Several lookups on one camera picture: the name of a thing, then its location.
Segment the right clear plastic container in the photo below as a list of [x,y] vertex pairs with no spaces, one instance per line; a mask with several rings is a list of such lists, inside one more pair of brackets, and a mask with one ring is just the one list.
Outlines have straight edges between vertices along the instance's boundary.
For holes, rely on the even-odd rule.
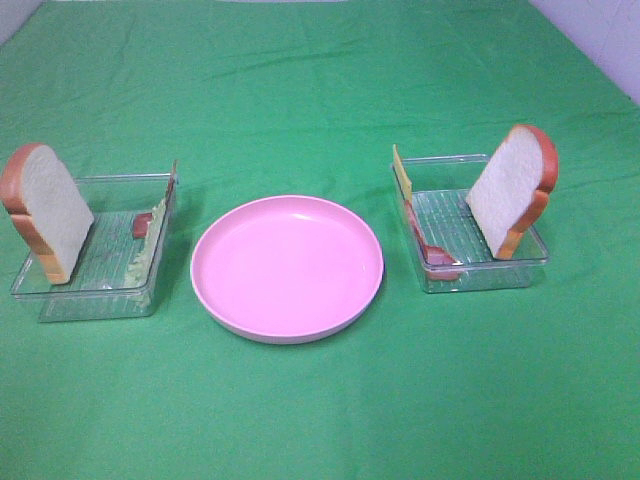
[[[468,190],[489,160],[487,154],[402,159],[412,182],[411,205],[426,242],[445,249],[456,260],[454,265],[443,266],[430,265],[423,260],[391,164],[406,243],[425,292],[526,288],[544,279],[549,252],[533,227],[525,232],[511,259],[497,260],[466,203]],[[433,281],[426,276],[428,270],[452,270],[460,276],[455,281]]]

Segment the yellow cheese slice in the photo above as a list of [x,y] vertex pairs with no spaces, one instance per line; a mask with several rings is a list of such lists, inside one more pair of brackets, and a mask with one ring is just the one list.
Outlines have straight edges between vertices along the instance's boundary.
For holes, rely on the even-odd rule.
[[396,144],[392,145],[392,154],[393,154],[393,170],[398,181],[403,199],[405,202],[409,204],[412,203],[412,182],[405,170],[403,159],[398,152],[398,146]]

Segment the pink round plate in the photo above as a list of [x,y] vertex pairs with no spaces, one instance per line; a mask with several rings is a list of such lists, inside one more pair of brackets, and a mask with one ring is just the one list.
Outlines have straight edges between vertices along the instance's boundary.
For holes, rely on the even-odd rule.
[[196,296],[223,327],[270,344],[299,344],[353,323],[382,283],[369,225],[322,198],[282,195],[241,205],[197,242]]

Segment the clear plastic container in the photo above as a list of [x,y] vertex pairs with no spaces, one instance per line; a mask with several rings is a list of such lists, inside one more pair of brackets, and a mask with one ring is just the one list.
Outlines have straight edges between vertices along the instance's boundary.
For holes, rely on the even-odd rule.
[[[411,205],[426,242],[445,249],[456,260],[454,265],[443,266],[430,265],[423,260],[391,164],[406,243],[425,292],[526,288],[544,279],[549,252],[533,227],[525,232],[511,259],[497,260],[466,203],[468,190],[489,160],[487,154],[402,159],[412,182]],[[433,281],[426,276],[428,270],[452,270],[460,276],[455,281]]]
[[[150,212],[163,198],[170,173],[115,174],[78,177],[75,183],[94,215],[71,280],[53,285],[45,277],[37,257],[26,256],[11,286],[10,295],[42,323],[145,317],[128,307],[134,290],[125,289],[128,264],[141,250],[133,238],[136,215]],[[173,216],[178,180],[163,226],[161,259]]]

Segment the green lettuce leaf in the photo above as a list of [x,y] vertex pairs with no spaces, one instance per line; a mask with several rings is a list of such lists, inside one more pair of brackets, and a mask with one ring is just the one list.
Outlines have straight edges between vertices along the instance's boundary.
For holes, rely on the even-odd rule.
[[134,290],[128,298],[128,307],[136,314],[145,316],[152,305],[153,289],[156,283],[159,261],[161,259],[160,243],[163,240],[163,226],[166,213],[160,225],[152,226],[147,238],[141,238],[141,250],[128,264],[123,286]]

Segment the bread slice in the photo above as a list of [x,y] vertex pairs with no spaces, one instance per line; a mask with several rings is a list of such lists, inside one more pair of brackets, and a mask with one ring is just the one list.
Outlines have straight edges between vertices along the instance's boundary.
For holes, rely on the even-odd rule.
[[18,148],[1,175],[1,201],[52,284],[70,281],[94,216],[48,145]]
[[555,145],[541,129],[514,126],[466,196],[492,256],[510,259],[549,203],[559,173]]

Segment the green tablecloth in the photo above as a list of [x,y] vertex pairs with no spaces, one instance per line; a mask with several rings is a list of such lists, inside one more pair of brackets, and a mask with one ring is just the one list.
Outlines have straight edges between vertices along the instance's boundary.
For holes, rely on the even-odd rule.
[[[554,141],[526,289],[422,292],[390,172]],[[5,479],[635,479],[639,111],[522,1],[48,2],[1,50],[1,153],[179,172],[160,305],[42,324],[1,296]],[[235,206],[301,193],[374,229],[374,303],[320,342],[218,325],[189,278]]]

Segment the bacon strip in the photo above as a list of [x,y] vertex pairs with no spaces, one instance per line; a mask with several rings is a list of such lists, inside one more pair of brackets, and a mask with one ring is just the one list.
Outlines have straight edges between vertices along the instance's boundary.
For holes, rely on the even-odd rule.
[[[409,200],[404,201],[404,207],[409,226],[418,242],[423,260],[430,265],[436,266],[454,265],[456,260],[448,251],[439,246],[430,245],[426,242],[414,209]],[[460,273],[452,270],[428,270],[426,276],[429,280],[433,281],[455,281],[459,278]]]
[[151,227],[162,223],[176,184],[177,165],[178,160],[174,160],[163,200],[153,207],[150,212],[140,213],[135,216],[132,230],[134,239],[147,238],[151,232]]

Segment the left clear plastic container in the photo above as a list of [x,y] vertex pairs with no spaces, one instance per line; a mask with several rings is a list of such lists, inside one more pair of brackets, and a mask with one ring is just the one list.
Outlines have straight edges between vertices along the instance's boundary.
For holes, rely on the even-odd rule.
[[[42,323],[145,317],[128,307],[134,290],[125,289],[128,264],[141,250],[133,238],[136,215],[150,212],[163,198],[170,173],[115,174],[78,177],[75,183],[94,215],[71,280],[53,285],[45,277],[37,257],[26,256],[11,286],[10,295]],[[178,180],[163,226],[161,259],[173,216]]]

